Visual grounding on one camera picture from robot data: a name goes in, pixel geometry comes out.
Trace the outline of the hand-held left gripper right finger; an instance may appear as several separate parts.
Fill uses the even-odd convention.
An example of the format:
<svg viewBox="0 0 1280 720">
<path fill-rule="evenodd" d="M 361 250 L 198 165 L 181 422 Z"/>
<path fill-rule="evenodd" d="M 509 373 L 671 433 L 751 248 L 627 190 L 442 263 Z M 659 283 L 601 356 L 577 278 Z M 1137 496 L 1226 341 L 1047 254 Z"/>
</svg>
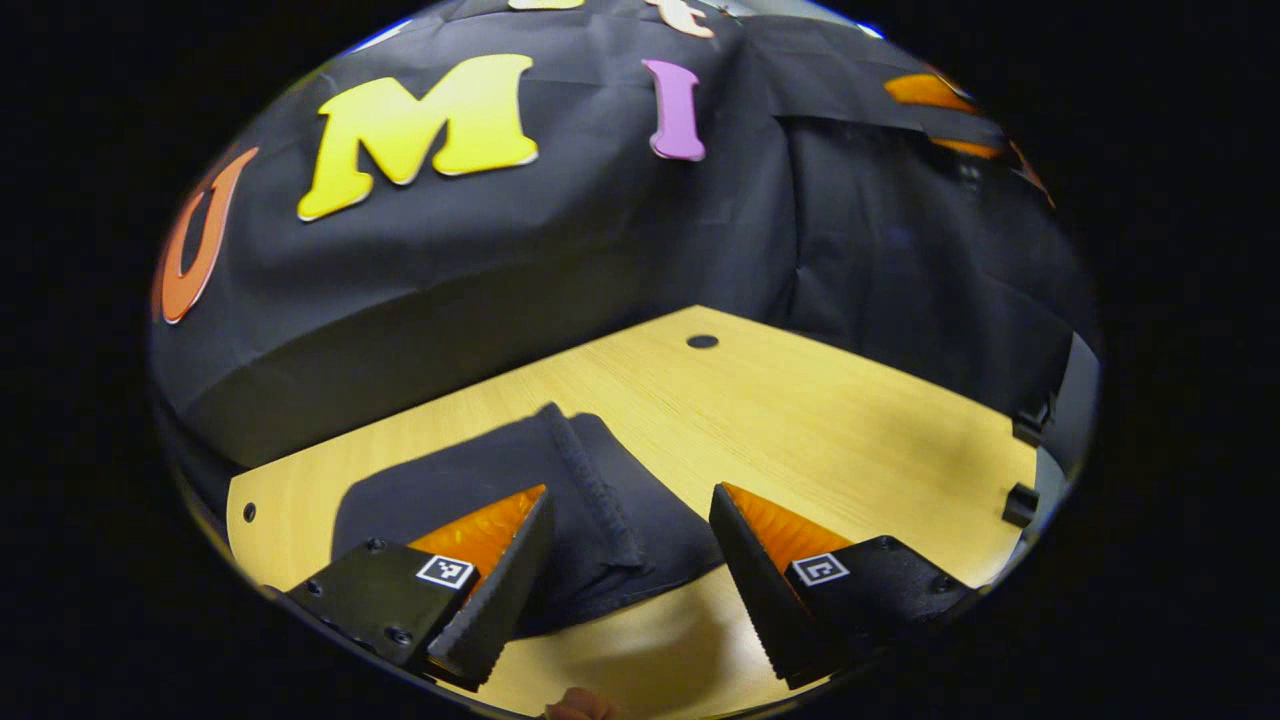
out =
<svg viewBox="0 0 1280 720">
<path fill-rule="evenodd" d="M 714 488 L 709 523 L 791 689 L 865 666 L 977 601 L 975 588 L 892 536 L 854 542 L 739 486 Z"/>
</svg>

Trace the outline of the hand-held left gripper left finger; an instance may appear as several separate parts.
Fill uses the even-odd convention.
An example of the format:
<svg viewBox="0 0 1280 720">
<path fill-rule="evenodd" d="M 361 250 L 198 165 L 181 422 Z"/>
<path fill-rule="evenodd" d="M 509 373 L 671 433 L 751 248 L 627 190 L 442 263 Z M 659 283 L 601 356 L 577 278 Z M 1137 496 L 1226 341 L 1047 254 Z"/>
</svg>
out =
<svg viewBox="0 0 1280 720">
<path fill-rule="evenodd" d="M 371 537 L 285 600 L 393 667 L 476 691 L 515 634 L 554 533 L 554 501 L 532 486 L 410 544 Z"/>
</svg>

